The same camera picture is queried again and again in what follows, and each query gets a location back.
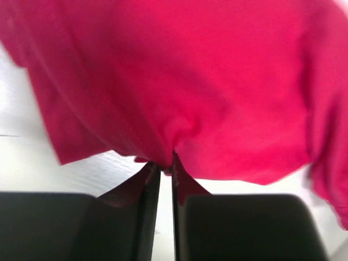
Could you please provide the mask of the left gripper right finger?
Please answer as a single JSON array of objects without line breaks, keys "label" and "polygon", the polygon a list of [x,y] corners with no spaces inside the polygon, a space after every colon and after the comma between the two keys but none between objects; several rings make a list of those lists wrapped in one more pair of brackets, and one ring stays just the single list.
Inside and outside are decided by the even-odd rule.
[{"label": "left gripper right finger", "polygon": [[176,260],[328,260],[299,197],[211,194],[177,154],[171,174]]}]

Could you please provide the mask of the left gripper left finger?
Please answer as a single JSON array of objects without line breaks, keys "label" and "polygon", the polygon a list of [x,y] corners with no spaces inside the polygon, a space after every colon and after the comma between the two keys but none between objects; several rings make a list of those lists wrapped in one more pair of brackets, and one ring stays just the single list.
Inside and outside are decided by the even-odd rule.
[{"label": "left gripper left finger", "polygon": [[1,193],[1,260],[151,260],[160,169],[107,193]]}]

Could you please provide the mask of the magenta t-shirt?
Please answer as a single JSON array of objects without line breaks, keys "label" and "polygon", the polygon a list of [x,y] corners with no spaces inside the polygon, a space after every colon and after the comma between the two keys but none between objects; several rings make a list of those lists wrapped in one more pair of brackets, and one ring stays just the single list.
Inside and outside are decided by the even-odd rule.
[{"label": "magenta t-shirt", "polygon": [[114,150],[266,185],[305,164],[347,227],[347,16],[335,1],[1,1],[62,164]]}]

